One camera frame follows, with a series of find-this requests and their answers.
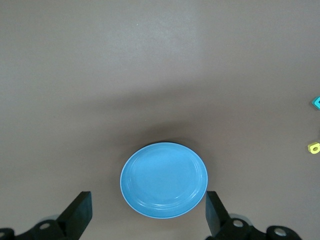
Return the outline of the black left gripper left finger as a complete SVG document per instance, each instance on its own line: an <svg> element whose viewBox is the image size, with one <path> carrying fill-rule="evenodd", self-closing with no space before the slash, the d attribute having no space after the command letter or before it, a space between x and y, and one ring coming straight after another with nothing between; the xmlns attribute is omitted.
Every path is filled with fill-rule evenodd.
<svg viewBox="0 0 320 240"><path fill-rule="evenodd" d="M1 228L2 240L78 240L93 217L92 193L82 191L57 217L37 223L16 235L12 228Z"/></svg>

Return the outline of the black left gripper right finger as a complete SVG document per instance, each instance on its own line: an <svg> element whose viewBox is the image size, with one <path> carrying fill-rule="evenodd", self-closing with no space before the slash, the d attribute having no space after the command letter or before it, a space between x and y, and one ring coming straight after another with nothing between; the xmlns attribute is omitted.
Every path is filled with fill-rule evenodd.
<svg viewBox="0 0 320 240"><path fill-rule="evenodd" d="M215 191L207 191L205 217L211 235L208 240L300 240L292 229L271 225L266 232L259 231L248 221L231 217Z"/></svg>

